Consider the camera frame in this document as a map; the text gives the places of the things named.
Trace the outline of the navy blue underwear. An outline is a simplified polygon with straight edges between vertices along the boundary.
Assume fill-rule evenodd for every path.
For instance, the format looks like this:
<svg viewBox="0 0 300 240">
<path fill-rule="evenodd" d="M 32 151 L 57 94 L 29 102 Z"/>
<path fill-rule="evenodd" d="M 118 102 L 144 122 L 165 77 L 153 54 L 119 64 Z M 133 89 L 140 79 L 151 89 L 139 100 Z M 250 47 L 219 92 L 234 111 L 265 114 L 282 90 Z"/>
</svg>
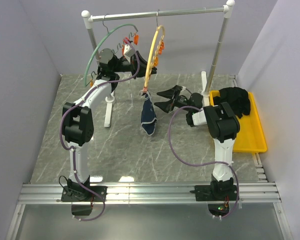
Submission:
<svg viewBox="0 0 300 240">
<path fill-rule="evenodd" d="M 139 92 L 141 97 L 144 97 L 144 103 L 141 111 L 140 124 L 142 129 L 146 132 L 148 136 L 154 134 L 156 129 L 157 115 L 154 110 L 152 103 L 151 94 L 147 91 L 141 90 Z"/>
</svg>

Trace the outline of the yellow clip hanger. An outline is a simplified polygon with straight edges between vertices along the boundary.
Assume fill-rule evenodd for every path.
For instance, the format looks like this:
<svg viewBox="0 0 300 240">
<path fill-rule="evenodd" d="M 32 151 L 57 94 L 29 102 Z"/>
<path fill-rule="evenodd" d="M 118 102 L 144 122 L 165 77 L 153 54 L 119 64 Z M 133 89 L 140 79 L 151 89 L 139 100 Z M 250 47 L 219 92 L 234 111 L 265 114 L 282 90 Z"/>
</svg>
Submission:
<svg viewBox="0 0 300 240">
<path fill-rule="evenodd" d="M 148 55 L 148 60 L 147 60 L 147 67 L 146 67 L 146 72 L 145 72 L 145 77 L 144 77 L 144 86 L 149 85 L 149 80 L 152 75 L 152 70 L 154 67 L 157 67 L 159 64 L 159 55 L 162 54 L 163 50 L 165 49 L 165 43 L 164 43 L 164 38 L 165 38 L 165 27 L 163 25 L 158 24 L 158 16 L 159 16 L 159 11 L 156 13 L 156 31 L 154 33 L 151 47 L 149 50 L 149 55 Z M 160 40 L 158 44 L 156 45 L 157 38 L 159 36 L 159 32 L 162 31 L 162 35 L 160 37 Z"/>
</svg>

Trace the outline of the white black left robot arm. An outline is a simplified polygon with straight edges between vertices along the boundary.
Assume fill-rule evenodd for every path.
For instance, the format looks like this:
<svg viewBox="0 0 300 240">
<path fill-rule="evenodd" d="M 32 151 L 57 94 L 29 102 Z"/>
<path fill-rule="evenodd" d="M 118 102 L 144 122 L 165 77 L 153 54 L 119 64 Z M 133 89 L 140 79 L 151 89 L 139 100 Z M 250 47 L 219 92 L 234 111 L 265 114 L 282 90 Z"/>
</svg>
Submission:
<svg viewBox="0 0 300 240">
<path fill-rule="evenodd" d="M 60 142 L 70 153 L 70 174 L 64 191 L 78 201 L 89 200 L 96 192 L 90 186 L 88 143 L 94 134 L 93 111 L 115 91 L 122 81 L 119 73 L 130 72 L 132 78 L 142 78 L 157 72 L 157 62 L 145 61 L 138 51 L 128 50 L 117 57 L 109 48 L 100 52 L 95 82 L 74 103 L 62 109 Z"/>
</svg>

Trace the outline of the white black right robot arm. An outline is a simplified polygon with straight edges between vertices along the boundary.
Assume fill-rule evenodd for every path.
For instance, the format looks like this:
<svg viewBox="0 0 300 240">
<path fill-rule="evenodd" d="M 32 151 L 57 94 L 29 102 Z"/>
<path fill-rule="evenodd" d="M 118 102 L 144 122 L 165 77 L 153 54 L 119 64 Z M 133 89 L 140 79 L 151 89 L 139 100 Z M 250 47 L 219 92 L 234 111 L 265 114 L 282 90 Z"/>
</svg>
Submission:
<svg viewBox="0 0 300 240">
<path fill-rule="evenodd" d="M 206 125 L 214 142 L 214 168 L 211 175 L 210 190 L 207 192 L 216 200 L 225 200 L 237 192 L 234 185 L 235 173 L 232 168 L 233 147 L 240 131 L 236 115 L 227 102 L 204 106 L 204 96 L 198 92 L 186 97 L 181 94 L 179 85 L 159 91 L 156 94 L 168 101 L 155 102 L 154 105 L 169 113 L 174 108 L 186 110 L 186 122 L 191 127 Z"/>
</svg>

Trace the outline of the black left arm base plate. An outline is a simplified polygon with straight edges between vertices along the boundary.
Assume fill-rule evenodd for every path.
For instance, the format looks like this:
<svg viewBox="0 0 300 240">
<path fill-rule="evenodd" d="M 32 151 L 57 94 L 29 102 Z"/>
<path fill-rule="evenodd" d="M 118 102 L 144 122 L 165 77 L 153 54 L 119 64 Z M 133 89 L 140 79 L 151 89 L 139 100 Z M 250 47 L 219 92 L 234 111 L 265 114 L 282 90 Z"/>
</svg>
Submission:
<svg viewBox="0 0 300 240">
<path fill-rule="evenodd" d="M 93 203 L 101 203 L 106 199 L 108 187 L 92 186 L 90 189 L 100 195 L 102 199 L 86 189 L 74 190 L 65 186 L 61 195 L 61 202 L 71 203 L 71 212 L 74 216 L 89 216 L 93 210 Z"/>
</svg>

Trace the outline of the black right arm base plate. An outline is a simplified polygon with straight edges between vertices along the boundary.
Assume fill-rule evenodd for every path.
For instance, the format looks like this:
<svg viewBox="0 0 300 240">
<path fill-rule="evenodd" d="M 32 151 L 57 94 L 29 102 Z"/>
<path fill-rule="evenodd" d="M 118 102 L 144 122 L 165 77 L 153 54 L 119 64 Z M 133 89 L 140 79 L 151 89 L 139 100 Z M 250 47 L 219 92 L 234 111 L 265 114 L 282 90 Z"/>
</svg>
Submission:
<svg viewBox="0 0 300 240">
<path fill-rule="evenodd" d="M 189 192 L 195 194 L 197 202 L 235 201 L 237 199 L 238 188 L 236 185 L 232 185 L 230 188 L 220 190 L 212 185 L 195 185 L 194 189 Z"/>
</svg>

